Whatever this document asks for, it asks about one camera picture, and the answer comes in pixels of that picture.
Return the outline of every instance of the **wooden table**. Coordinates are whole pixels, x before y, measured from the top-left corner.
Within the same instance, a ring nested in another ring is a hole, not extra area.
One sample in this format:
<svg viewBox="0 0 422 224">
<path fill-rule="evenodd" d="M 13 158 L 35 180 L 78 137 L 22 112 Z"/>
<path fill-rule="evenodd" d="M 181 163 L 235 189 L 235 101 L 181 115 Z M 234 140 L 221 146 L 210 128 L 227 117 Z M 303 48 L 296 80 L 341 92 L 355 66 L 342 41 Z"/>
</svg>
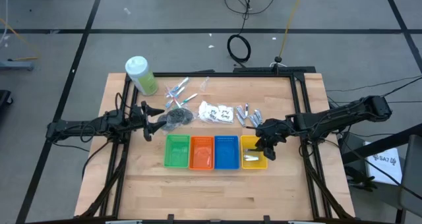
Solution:
<svg viewBox="0 0 422 224">
<path fill-rule="evenodd" d="M 109 74 L 100 115 L 114 109 L 114 97 L 123 91 L 124 78 L 125 74 Z M 312 112 L 328 109 L 321 74 L 306 74 L 305 78 Z M 149 97 L 139 95 L 138 104 L 146 100 L 151 107 L 164 108 L 167 101 L 164 85 L 171 87 L 181 80 L 157 78 L 158 92 Z M 199 87 L 203 81 L 204 78 L 191 78 L 182 93 L 182 98 L 199 93 L 188 103 L 193 111 L 197 112 L 204 100 L 230 106 L 249 103 L 249 111 L 259 108 L 264 119 L 285 119 L 285 115 L 295 113 L 288 78 L 211 78 L 206 91 L 201 92 Z M 297 85 L 299 98 L 302 98 L 299 83 Z M 205 123 L 197 119 L 172 134 L 241 136 L 254 134 L 254 131 L 242 128 L 237 119 L 233 125 Z M 93 139 L 91 153 L 105 140 Z M 327 140 L 336 142 L 334 135 Z M 176 219 L 262 220 L 263 215 L 269 215 L 271 220 L 312 219 L 303 159 L 298 154 L 298 138 L 289 137 L 287 143 L 275 147 L 277 159 L 268 162 L 267 170 L 238 171 L 166 169 L 163 166 L 165 141 L 166 136 L 160 130 L 153 135 L 152 142 L 144 140 L 142 130 L 132 132 L 119 219 L 167 219 L 169 213 L 175 214 Z M 320 144 L 319 148 L 328 189 L 344 209 L 354 215 L 339 149 L 330 143 Z M 88 164 L 76 215 L 85 211 L 103 188 L 110 152 L 111 145 Z M 323 215 L 318 188 L 316 193 L 320 215 Z M 114 195 L 113 190 L 109 207 Z"/>
</svg>

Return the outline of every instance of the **white bottle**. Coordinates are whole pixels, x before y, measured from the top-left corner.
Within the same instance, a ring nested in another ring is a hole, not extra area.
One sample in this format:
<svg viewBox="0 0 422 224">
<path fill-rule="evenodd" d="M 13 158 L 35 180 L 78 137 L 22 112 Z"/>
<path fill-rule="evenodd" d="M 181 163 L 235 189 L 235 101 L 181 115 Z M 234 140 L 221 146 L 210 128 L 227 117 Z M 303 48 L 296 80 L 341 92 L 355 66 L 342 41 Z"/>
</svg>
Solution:
<svg viewBox="0 0 422 224">
<path fill-rule="evenodd" d="M 148 61 L 144 57 L 131 57 L 126 62 L 125 68 L 133 84 L 144 96 L 151 96 L 157 92 L 158 86 L 156 79 L 148 66 Z"/>
</svg>

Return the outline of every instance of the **plastic basket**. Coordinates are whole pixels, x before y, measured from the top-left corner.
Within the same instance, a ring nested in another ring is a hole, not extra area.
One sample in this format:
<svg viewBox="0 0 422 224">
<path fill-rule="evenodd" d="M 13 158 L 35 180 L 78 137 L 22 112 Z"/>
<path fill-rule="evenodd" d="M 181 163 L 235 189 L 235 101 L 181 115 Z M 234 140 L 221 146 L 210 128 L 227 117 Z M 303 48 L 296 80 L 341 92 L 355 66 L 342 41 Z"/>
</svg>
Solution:
<svg viewBox="0 0 422 224">
<path fill-rule="evenodd" d="M 212 170 L 214 168 L 214 137 L 192 136 L 189 169 Z"/>
<path fill-rule="evenodd" d="M 262 152 L 246 152 L 245 149 L 255 149 L 255 144 L 259 140 L 257 136 L 243 135 L 241 137 L 241 154 L 242 154 L 242 168 L 243 169 L 267 169 L 268 160 L 264 157 Z M 244 155 L 256 155 L 259 157 L 258 161 L 245 161 Z"/>
<path fill-rule="evenodd" d="M 239 138 L 215 136 L 215 169 L 238 169 L 240 167 Z"/>
<path fill-rule="evenodd" d="M 190 142 L 189 135 L 167 135 L 164 167 L 187 168 Z"/>
</svg>

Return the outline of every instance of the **blue basket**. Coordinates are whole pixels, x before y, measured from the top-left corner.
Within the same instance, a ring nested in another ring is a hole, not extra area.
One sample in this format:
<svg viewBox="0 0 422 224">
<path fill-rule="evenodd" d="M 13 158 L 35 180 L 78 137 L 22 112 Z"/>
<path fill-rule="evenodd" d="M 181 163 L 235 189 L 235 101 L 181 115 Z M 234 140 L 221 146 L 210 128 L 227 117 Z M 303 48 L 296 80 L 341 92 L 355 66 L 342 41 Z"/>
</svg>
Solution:
<svg viewBox="0 0 422 224">
<path fill-rule="evenodd" d="M 239 138 L 237 136 L 215 136 L 215 169 L 239 169 Z"/>
</svg>

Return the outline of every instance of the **wooden tabletop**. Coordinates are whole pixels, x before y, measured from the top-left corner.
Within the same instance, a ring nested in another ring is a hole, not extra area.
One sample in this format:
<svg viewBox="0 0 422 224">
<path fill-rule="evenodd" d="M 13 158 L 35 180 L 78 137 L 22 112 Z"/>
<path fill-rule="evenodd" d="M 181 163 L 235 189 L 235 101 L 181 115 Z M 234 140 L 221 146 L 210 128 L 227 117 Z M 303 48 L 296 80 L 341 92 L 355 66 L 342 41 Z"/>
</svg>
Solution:
<svg viewBox="0 0 422 224">
<path fill-rule="evenodd" d="M 305 74 L 305 78 L 312 112 L 327 110 L 321 74 Z M 114 109 L 114 97 L 117 92 L 123 91 L 124 79 L 125 74 L 109 74 L 100 115 Z M 157 78 L 157 93 L 148 97 L 140 94 L 138 104 L 145 100 L 151 107 L 164 108 L 167 101 L 165 85 L 172 87 L 182 79 Z M 194 112 L 198 111 L 204 100 L 243 107 L 249 103 L 249 111 L 259 108 L 264 120 L 285 119 L 285 115 L 295 113 L 288 78 L 213 77 L 208 81 L 206 91 L 201 92 L 199 88 L 203 81 L 204 78 L 191 78 L 181 95 L 181 98 L 187 98 L 198 93 L 188 103 Z M 301 98 L 299 83 L 297 88 Z M 242 128 L 237 119 L 232 125 L 205 123 L 196 119 L 189 125 L 176 128 L 172 134 L 241 136 L 254 134 L 254 131 Z M 327 140 L 336 142 L 334 135 Z M 90 153 L 105 141 L 105 138 L 94 138 Z M 151 142 L 144 140 L 142 130 L 132 132 L 119 219 L 167 219 L 169 213 L 174 214 L 176 219 L 262 220 L 263 215 L 269 215 L 271 220 L 312 219 L 303 159 L 298 153 L 298 138 L 289 137 L 287 143 L 279 143 L 275 147 L 277 159 L 269 161 L 266 170 L 166 169 L 163 165 L 165 143 L 166 135 L 161 130 L 153 135 Z M 319 148 L 328 189 L 344 209 L 354 215 L 339 149 L 328 142 L 320 144 Z M 104 187 L 110 152 L 111 145 L 88 164 L 76 215 L 85 211 Z M 318 188 L 316 193 L 320 215 L 323 215 Z M 112 206 L 114 195 L 115 191 L 112 190 L 109 207 Z"/>
</svg>

